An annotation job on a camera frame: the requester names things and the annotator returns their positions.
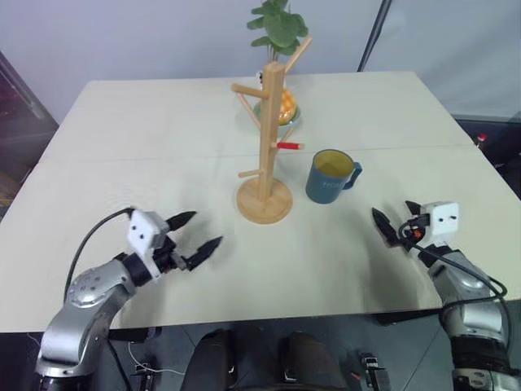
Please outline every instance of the green leaf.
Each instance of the green leaf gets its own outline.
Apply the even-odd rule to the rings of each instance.
[[[271,4],[278,7],[280,11],[284,11],[284,8],[286,8],[287,0],[269,0]]]
[[[300,16],[299,14],[291,14],[293,19],[295,19],[296,23],[299,25],[299,31],[297,32],[298,37],[305,37],[308,35],[308,28],[306,27],[306,24],[304,22],[304,18]]]
[[[300,42],[298,39],[295,39],[291,45],[288,47],[282,47],[280,48],[279,52],[281,55],[292,55],[295,53],[296,48],[300,46]]]
[[[271,41],[268,37],[260,37],[257,38],[255,41],[252,41],[252,46],[266,46],[271,45]]]
[[[251,22],[247,22],[246,26],[250,30],[262,29],[264,27],[264,16],[261,16],[260,18],[254,19]]]
[[[279,9],[274,6],[271,2],[263,2],[262,7],[253,8],[253,15],[272,15],[279,12]]]
[[[264,27],[275,45],[280,47],[288,47],[291,45],[299,31],[299,25],[295,18],[287,12],[279,15],[266,15],[264,18]]]

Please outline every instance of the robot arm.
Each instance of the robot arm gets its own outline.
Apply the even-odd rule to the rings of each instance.
[[[154,212],[132,212],[127,238],[135,253],[120,254],[79,275],[43,334],[36,365],[42,375],[41,389],[88,389],[112,320],[137,288],[171,269],[193,270],[212,255],[221,237],[186,258],[175,251],[176,244],[166,235],[194,214],[181,213],[164,221]]]
[[[414,218],[397,233],[382,212],[373,209],[373,218],[390,246],[403,246],[428,268],[444,305],[440,322],[451,341],[454,389],[521,390],[519,371],[510,367],[503,317],[491,296],[491,289],[497,290],[462,252],[449,247],[458,230],[458,204],[406,204]]]

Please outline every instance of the orange object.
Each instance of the orange object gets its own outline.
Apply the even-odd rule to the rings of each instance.
[[[282,100],[280,103],[280,115],[278,124],[285,125],[295,116],[296,101],[289,90],[282,90]]]

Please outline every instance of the red object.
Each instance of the red object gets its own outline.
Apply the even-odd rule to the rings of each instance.
[[[358,381],[361,380],[361,376],[359,374],[357,374],[356,372],[351,372],[351,376],[354,377]]]
[[[298,143],[277,143],[278,149],[302,149],[303,145]]]

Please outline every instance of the mug handle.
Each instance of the mug handle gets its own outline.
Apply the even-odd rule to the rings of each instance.
[[[349,181],[345,184],[344,190],[350,189],[355,184],[355,181],[357,180],[358,175],[361,174],[361,171],[361,164],[355,161],[354,170],[351,174],[351,179],[349,179]]]

